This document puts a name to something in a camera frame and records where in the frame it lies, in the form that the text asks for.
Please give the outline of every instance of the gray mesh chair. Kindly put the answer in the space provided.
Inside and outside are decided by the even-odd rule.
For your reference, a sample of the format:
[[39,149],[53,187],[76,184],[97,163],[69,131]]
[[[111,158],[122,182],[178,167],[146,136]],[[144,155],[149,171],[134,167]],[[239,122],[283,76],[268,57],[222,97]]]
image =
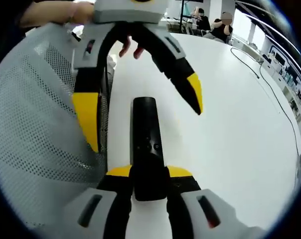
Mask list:
[[[87,144],[71,95],[75,42],[66,28],[48,24],[26,37],[0,64],[0,188],[33,228],[106,172],[106,134],[101,154]],[[108,109],[102,98],[102,128]]]

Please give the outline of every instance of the white table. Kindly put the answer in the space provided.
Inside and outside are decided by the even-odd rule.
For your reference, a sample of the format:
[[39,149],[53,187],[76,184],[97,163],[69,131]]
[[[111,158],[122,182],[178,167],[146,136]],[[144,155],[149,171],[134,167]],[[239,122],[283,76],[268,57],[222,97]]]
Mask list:
[[[130,162],[133,99],[154,97],[166,163],[191,171],[202,189],[212,190],[232,205],[246,225],[268,229],[294,188],[298,153],[292,126],[266,83],[230,53],[231,46],[202,37],[173,36],[201,79],[204,113],[198,116],[191,109],[147,52],[135,60],[133,43],[115,71],[109,169]],[[259,64],[241,52],[236,54],[259,73]],[[294,114],[276,82],[262,70],[293,122],[300,154]]]

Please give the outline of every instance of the person's finger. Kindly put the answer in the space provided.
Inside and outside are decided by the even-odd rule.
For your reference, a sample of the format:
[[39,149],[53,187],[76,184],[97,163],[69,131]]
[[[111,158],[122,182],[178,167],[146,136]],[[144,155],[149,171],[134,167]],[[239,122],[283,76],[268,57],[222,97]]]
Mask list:
[[127,37],[126,41],[124,42],[123,44],[123,47],[120,51],[120,57],[124,56],[126,54],[126,52],[129,50],[130,48],[130,45],[131,45],[131,41],[130,41],[130,38]]
[[140,46],[137,47],[137,49],[134,52],[134,58],[139,59],[141,54],[143,53],[144,49],[141,48]]

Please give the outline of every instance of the ceiling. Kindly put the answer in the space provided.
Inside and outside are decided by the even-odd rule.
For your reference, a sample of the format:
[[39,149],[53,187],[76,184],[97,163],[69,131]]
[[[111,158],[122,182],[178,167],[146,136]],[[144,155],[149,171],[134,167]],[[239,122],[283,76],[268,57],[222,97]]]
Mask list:
[[[288,38],[298,49],[298,44],[294,40],[293,29],[284,25],[284,21],[279,21],[280,14],[276,11],[274,5],[268,5],[265,0],[236,0],[236,8],[243,13],[251,15],[258,18],[259,20],[267,23],[272,26],[278,32],[283,34]],[[259,23],[256,20],[251,19],[254,24],[256,24],[260,29],[271,38],[275,39],[289,54],[298,62],[301,66],[301,56],[300,54],[288,43],[286,42],[279,34],[275,31],[266,27],[264,24]]]

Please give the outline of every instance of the window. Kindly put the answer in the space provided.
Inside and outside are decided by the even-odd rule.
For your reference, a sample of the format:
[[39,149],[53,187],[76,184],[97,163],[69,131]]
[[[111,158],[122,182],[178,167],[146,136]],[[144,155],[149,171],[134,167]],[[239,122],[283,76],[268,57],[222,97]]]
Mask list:
[[265,33],[260,29],[260,27],[256,26],[254,38],[252,42],[258,47],[258,50],[262,49],[265,41]]
[[238,9],[235,10],[234,23],[232,27],[234,28],[233,30],[234,35],[239,36],[240,38],[246,41],[248,40],[251,21],[247,16],[245,16]]

